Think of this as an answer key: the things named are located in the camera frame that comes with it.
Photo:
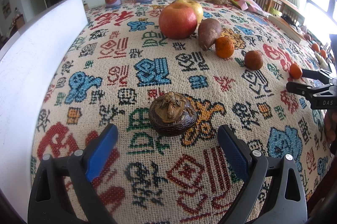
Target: finger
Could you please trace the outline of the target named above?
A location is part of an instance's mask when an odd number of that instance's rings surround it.
[[[337,111],[333,112],[333,114],[332,114],[332,120],[334,122],[337,122]]]
[[[329,116],[326,114],[324,117],[324,127],[325,127],[325,131],[330,131],[331,130],[331,120],[329,118]]]
[[[333,141],[335,141],[335,139],[336,139],[335,131],[333,131],[333,130],[326,131],[325,134],[326,134],[326,137],[328,139],[328,143],[332,143]]]

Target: patterned tablecloth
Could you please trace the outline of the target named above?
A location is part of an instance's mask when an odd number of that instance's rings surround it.
[[[88,25],[44,98],[32,180],[43,154],[69,155],[114,123],[118,143],[93,186],[118,223],[217,223],[242,186],[215,137],[218,127],[228,124],[265,155],[292,154],[308,199],[331,161],[324,112],[311,110],[285,84],[294,61],[318,68],[311,49],[259,15],[203,1],[204,18],[217,19],[222,35],[235,40],[233,56],[224,60],[214,46],[203,52],[196,33],[166,38],[158,17],[167,4],[126,1],[87,11]],[[244,66],[249,50],[263,54],[258,71]],[[172,138],[159,136],[148,118],[151,102],[168,91],[185,94],[198,115],[193,128]],[[269,181],[250,218],[258,215]],[[65,185],[77,216],[86,219],[69,178]]]

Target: dried orange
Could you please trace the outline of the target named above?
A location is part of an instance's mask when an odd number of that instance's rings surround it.
[[[217,38],[215,41],[215,52],[220,58],[229,58],[234,53],[234,41],[228,37]]]
[[[302,68],[297,63],[293,63],[289,68],[289,74],[294,79],[300,79],[302,77]]]
[[[320,47],[319,47],[318,44],[315,43],[315,42],[311,45],[311,49],[312,49],[313,51],[316,51],[316,52],[320,52],[320,51],[321,51],[321,50],[320,50]]]
[[[263,65],[262,54],[255,50],[248,51],[244,61],[246,67],[250,70],[259,70]]]
[[[326,51],[324,49],[321,49],[321,56],[323,59],[326,59],[328,57]]]

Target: apple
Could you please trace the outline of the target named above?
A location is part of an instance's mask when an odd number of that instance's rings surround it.
[[[193,9],[183,3],[166,6],[159,16],[159,29],[168,38],[184,39],[193,34],[198,25]]]
[[[175,3],[184,3],[192,8],[194,13],[197,15],[198,24],[201,23],[201,20],[203,19],[203,7],[201,4],[191,0],[176,0]]]

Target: human hand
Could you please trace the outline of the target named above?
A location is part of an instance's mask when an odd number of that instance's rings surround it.
[[[333,112],[332,120],[337,123],[337,111]],[[332,143],[336,139],[336,132],[335,132],[336,128],[332,128],[332,121],[328,113],[326,113],[324,117],[324,128],[328,143]]]

